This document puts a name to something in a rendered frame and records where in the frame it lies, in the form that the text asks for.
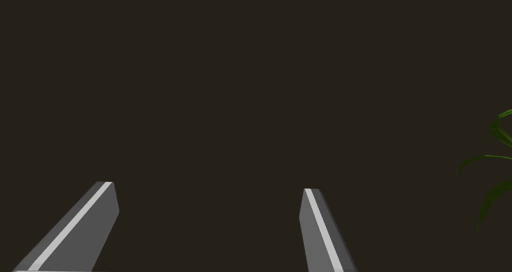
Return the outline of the green leafy plant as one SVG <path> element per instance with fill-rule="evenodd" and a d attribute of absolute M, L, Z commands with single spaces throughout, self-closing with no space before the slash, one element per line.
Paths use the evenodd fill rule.
<path fill-rule="evenodd" d="M 488 133 L 498 140 L 500 143 L 506 145 L 509 148 L 512 148 L 512 136 L 510 136 L 502 127 L 501 120 L 506 116 L 512 115 L 512 109 L 508 109 L 497 115 L 496 119 L 493 120 L 488 126 Z M 511 160 L 512 157 L 509 156 L 499 156 L 499 155 L 489 155 L 482 154 L 475 157 L 468 158 L 465 160 L 456 171 L 456 175 L 460 175 L 462 170 L 468 166 L 469 164 L 483 159 L 506 159 Z M 500 198 L 504 193 L 512 191 L 512 180 L 502 181 L 496 184 L 493 188 L 491 188 L 484 196 L 483 202 L 479 207 L 476 230 L 479 232 L 481 230 L 482 224 L 485 220 L 486 215 L 492 204 Z"/>

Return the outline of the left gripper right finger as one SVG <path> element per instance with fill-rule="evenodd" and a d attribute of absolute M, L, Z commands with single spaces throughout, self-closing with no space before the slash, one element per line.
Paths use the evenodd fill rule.
<path fill-rule="evenodd" d="M 303 190 L 299 223 L 308 272 L 358 272 L 319 189 Z"/>

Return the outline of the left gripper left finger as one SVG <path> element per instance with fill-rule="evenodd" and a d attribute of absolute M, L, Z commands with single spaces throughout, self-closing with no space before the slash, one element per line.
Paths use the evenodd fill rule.
<path fill-rule="evenodd" d="M 13 271 L 93 271 L 118 215 L 115 185 L 95 183 Z"/>

